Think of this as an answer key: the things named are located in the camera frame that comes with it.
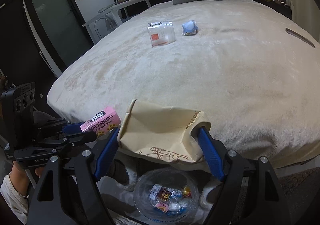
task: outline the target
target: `pink package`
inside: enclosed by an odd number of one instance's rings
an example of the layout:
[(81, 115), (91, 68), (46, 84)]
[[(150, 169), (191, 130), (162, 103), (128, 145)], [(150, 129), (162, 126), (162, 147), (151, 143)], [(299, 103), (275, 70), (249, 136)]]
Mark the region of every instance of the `pink package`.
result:
[(83, 123), (80, 128), (82, 132), (95, 131), (97, 137), (100, 137), (120, 124), (121, 120), (116, 111), (112, 107), (106, 107), (98, 114), (95, 114), (90, 120)]

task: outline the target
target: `beige blanket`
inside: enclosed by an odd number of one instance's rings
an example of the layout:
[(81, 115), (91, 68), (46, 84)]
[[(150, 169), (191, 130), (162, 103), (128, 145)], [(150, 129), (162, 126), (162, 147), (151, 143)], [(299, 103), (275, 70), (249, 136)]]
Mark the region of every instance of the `beige blanket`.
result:
[[(199, 33), (183, 36), (181, 24), (190, 20)], [(176, 42), (151, 47), (147, 25), (156, 21), (173, 22)], [(214, 138), (277, 168), (320, 154), (319, 64), (320, 44), (267, 6), (167, 2), (103, 38), (60, 76), (47, 102), (73, 122), (106, 105), (123, 120), (133, 98), (203, 110)]]

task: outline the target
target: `white sleeve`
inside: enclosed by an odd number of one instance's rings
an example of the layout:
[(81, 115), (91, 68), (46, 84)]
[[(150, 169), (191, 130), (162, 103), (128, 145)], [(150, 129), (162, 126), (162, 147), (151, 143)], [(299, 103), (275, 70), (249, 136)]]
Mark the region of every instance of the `white sleeve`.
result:
[(28, 218), (28, 201), (15, 190), (9, 176), (10, 174), (4, 177), (0, 192), (13, 213), (23, 224), (26, 224)]

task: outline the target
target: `blue gripper pad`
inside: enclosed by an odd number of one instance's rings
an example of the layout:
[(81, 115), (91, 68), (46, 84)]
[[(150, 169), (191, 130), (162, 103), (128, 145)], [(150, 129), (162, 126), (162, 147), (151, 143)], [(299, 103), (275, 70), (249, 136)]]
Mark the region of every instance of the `blue gripper pad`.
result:
[(110, 168), (110, 164), (118, 150), (118, 141), (117, 136), (119, 133), (119, 128), (114, 128), (114, 133), (111, 133), (109, 142), (101, 152), (100, 156), (97, 159), (97, 167), (94, 172), (94, 177), (99, 181), (102, 176), (105, 176)]
[(209, 165), (210, 172), (213, 176), (222, 181), (225, 177), (223, 172), (223, 161), (221, 159), (223, 156), (218, 154), (217, 150), (212, 144), (212, 141), (210, 140), (210, 137), (208, 137), (203, 127), (201, 127), (199, 130), (198, 144), (202, 149), (204, 159)]
[(84, 122), (65, 125), (65, 126), (62, 128), (62, 132), (63, 132), (63, 133), (67, 133), (68, 135), (76, 134), (76, 133), (81, 133), (82, 130), (81, 130), (80, 126), (81, 126), (83, 123), (84, 123)]

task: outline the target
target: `silver bolt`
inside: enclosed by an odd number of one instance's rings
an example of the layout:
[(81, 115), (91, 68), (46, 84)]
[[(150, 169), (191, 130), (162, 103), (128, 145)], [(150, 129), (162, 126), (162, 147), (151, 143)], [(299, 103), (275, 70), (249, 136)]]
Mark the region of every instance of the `silver bolt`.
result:
[(90, 150), (84, 150), (84, 151), (82, 152), (82, 155), (85, 156), (85, 157), (89, 156), (90, 154), (91, 154), (91, 151), (90, 151)]
[(266, 158), (265, 156), (261, 156), (260, 157), (260, 161), (263, 163), (267, 163), (268, 162), (268, 158)]
[(237, 152), (235, 150), (229, 150), (228, 155), (230, 155), (231, 157), (235, 157), (237, 155)]
[(50, 161), (55, 162), (58, 160), (58, 156), (51, 156)]

